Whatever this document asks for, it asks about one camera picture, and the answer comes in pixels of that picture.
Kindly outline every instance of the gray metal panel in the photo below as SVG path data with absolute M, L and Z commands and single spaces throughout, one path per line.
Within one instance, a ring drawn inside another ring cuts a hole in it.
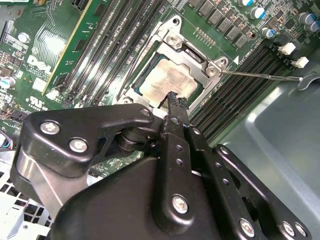
M 304 70 L 319 71 L 319 56 Z M 320 84 L 296 87 L 281 83 L 220 143 L 320 239 Z

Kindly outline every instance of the metal rod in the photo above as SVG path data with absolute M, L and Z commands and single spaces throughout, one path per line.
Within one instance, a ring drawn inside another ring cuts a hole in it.
M 301 77 L 301 76 L 272 76 L 272 75 L 267 75 L 267 74 L 240 72 L 240 71 L 221 71 L 221 73 L 229 74 L 229 75 L 239 75 L 239 76 L 249 76 L 249 77 L 270 79 L 270 80 L 275 80 L 275 81 L 301 82 L 303 80 L 303 77 Z

